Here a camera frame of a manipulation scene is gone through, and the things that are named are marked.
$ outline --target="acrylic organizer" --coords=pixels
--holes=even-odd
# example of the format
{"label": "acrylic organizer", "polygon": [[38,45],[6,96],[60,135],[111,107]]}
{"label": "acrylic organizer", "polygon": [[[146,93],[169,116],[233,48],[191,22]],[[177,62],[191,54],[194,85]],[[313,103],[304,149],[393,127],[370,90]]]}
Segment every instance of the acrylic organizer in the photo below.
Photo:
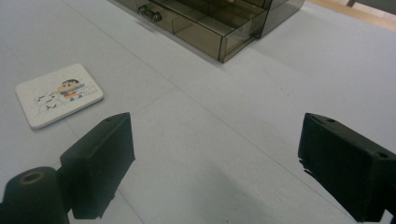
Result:
{"label": "acrylic organizer", "polygon": [[115,1],[222,63],[274,29],[304,3],[304,0]]}

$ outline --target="white table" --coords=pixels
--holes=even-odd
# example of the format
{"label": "white table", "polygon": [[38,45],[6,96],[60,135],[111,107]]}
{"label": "white table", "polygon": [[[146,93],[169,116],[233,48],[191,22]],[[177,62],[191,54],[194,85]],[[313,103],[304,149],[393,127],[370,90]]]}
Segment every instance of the white table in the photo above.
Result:
{"label": "white table", "polygon": [[[221,64],[106,0],[3,0],[0,191],[131,112],[136,161],[115,200],[71,223],[355,223],[298,162],[304,113],[396,152],[395,52],[396,33],[310,3]],[[104,101],[31,130],[15,86],[73,63]]]}

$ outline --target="cartoon character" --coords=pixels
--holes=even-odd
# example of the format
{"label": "cartoon character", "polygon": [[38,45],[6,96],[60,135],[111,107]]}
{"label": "cartoon character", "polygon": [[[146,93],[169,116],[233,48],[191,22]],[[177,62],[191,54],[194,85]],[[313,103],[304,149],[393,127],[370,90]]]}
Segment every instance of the cartoon character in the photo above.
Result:
{"label": "cartoon character", "polygon": [[79,90],[84,87],[84,84],[79,84],[78,80],[69,79],[62,83],[62,86],[58,87],[58,93],[60,93],[65,99],[74,101],[82,97]]}
{"label": "cartoon character", "polygon": [[40,113],[53,110],[63,104],[63,102],[59,100],[59,95],[53,91],[46,92],[36,97],[35,103],[40,107]]}

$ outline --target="drawer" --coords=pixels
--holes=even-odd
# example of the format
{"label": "drawer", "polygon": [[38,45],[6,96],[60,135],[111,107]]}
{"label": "drawer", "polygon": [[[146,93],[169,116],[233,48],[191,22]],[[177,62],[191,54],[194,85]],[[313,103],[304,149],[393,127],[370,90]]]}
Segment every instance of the drawer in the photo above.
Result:
{"label": "drawer", "polygon": [[242,0],[117,0],[224,63],[262,35],[267,10]]}

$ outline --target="coaster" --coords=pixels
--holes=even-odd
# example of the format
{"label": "coaster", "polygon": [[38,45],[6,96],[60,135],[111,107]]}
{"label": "coaster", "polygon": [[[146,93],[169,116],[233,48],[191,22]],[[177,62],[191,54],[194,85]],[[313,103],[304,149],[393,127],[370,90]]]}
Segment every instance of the coaster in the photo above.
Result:
{"label": "coaster", "polygon": [[39,129],[103,99],[103,92],[79,63],[19,84],[23,112]]}

